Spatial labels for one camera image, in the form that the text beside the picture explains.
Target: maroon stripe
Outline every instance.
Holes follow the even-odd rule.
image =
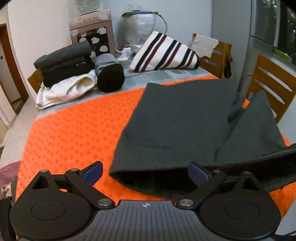
[[[149,58],[146,60],[146,63],[144,64],[141,72],[145,71],[147,65],[150,63],[151,59],[153,58],[153,56],[155,55],[156,51],[158,50],[158,48],[160,47],[160,45],[163,43],[163,41],[165,40],[166,35],[164,35],[161,40],[159,41],[159,43],[155,46],[154,50],[151,52]]]
[[[175,48],[174,52],[172,53],[172,56],[168,60],[168,62],[162,67],[162,69],[168,67],[168,65],[173,61],[173,58],[175,57],[176,53],[178,52],[179,48],[181,47],[181,43],[178,43],[177,47]]]
[[[191,56],[190,56],[190,59],[189,59],[189,62],[188,62],[188,64],[186,65],[186,67],[188,67],[188,66],[191,64],[192,59],[193,59],[193,56],[194,56],[194,53],[192,52],[192,53],[191,53]]]

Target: power plug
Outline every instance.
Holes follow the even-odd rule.
[[[129,56],[133,54],[133,51],[130,47],[124,48],[121,51],[121,56],[117,59],[118,62],[125,62],[128,60]]]

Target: water bottle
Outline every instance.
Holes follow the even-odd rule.
[[[75,0],[80,15],[99,11],[101,0]]]

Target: black stripe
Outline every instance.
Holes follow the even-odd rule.
[[[197,61],[196,61],[196,64],[194,66],[194,69],[197,69],[199,67],[199,65],[200,65],[200,59],[199,59],[199,57],[197,55],[196,55],[196,57],[197,57]]]
[[[186,51],[186,53],[184,55],[184,58],[182,59],[181,64],[179,64],[176,68],[180,68],[181,66],[183,66],[186,63],[187,58],[188,58],[188,56],[190,54],[190,51],[191,51],[190,49],[187,49],[187,51]]]
[[[174,48],[174,46],[176,45],[176,43],[177,43],[177,40],[174,39],[174,41],[171,43],[171,45],[167,49],[165,55],[163,56],[163,58],[161,59],[161,61],[158,63],[158,65],[155,67],[154,70],[159,69],[165,63],[166,59],[170,55],[170,53],[171,53],[172,49]]]
[[[142,55],[140,61],[138,62],[138,64],[135,67],[135,72],[139,72],[139,69],[142,65],[142,63],[144,62],[145,58],[147,57],[147,55],[149,54],[149,52],[151,51],[151,49],[153,48],[153,46],[156,44],[156,42],[160,39],[160,37],[162,36],[162,33],[158,33],[157,36],[155,37],[155,39],[151,42],[151,44],[148,46],[148,48],[146,49],[145,53]]]

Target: metal screw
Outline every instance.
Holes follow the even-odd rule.
[[[100,199],[100,200],[98,201],[98,204],[99,204],[100,206],[104,206],[104,207],[106,207],[106,206],[109,206],[109,205],[112,204],[112,200],[110,200],[110,199],[108,199],[108,198],[102,198],[102,199]]]
[[[182,199],[179,201],[179,204],[184,207],[189,207],[189,206],[193,205],[193,201],[190,199]]]

